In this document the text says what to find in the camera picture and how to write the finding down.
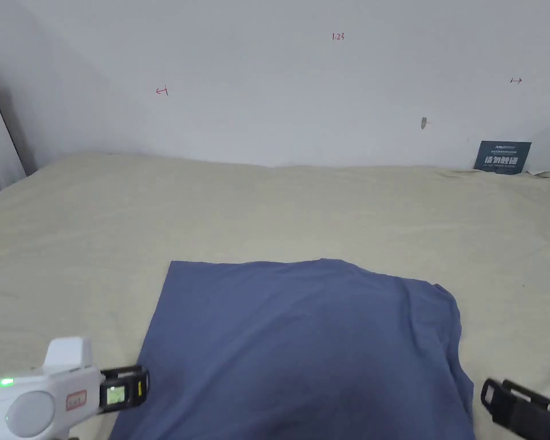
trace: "round white button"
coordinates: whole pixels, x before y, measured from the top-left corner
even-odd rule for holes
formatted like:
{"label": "round white button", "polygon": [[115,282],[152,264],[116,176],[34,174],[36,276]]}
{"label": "round white button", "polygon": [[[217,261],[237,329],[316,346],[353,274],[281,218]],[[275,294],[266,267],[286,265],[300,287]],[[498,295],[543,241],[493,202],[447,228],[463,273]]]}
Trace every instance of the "round white button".
{"label": "round white button", "polygon": [[31,391],[16,398],[6,414],[6,424],[18,437],[35,437],[47,429],[54,415],[53,397],[45,391]]}

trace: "red label sticker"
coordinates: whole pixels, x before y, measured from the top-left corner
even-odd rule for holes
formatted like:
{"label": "red label sticker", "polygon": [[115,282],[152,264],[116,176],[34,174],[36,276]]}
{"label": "red label sticker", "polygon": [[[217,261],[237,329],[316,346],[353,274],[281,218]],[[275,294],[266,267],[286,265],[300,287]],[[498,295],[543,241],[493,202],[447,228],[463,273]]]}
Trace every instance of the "red label sticker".
{"label": "red label sticker", "polygon": [[68,401],[65,404],[66,411],[75,410],[82,407],[87,402],[88,392],[85,390],[74,392],[68,396]]}

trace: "white wall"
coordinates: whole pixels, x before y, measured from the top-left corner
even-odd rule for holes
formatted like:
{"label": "white wall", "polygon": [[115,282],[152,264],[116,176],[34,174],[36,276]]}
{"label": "white wall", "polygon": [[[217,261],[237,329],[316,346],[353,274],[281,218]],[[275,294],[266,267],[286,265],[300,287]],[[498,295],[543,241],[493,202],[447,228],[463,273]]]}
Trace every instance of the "white wall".
{"label": "white wall", "polygon": [[550,0],[0,0],[0,104],[28,170],[85,149],[470,168],[481,140],[550,170]]}

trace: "card with chinese text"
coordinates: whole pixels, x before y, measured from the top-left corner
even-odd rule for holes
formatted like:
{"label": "card with chinese text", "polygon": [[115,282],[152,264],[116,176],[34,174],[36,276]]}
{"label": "card with chinese text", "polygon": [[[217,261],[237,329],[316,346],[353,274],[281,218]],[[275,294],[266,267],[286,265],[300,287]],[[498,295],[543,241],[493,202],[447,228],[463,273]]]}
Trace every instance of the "card with chinese text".
{"label": "card with chinese text", "polygon": [[519,174],[524,169],[531,142],[482,141],[475,170]]}

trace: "beige bedsheet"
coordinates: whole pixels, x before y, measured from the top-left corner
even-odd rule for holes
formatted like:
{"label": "beige bedsheet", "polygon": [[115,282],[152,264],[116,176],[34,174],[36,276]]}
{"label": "beige bedsheet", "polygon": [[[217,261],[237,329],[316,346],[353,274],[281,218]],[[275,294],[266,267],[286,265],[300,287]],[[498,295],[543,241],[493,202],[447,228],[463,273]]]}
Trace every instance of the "beige bedsheet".
{"label": "beige bedsheet", "polygon": [[[550,395],[550,179],[130,155],[71,157],[0,193],[0,372],[69,335],[101,368],[134,362],[171,260],[319,258],[441,284],[476,394],[493,376]],[[475,419],[479,439],[508,437],[477,399]]]}

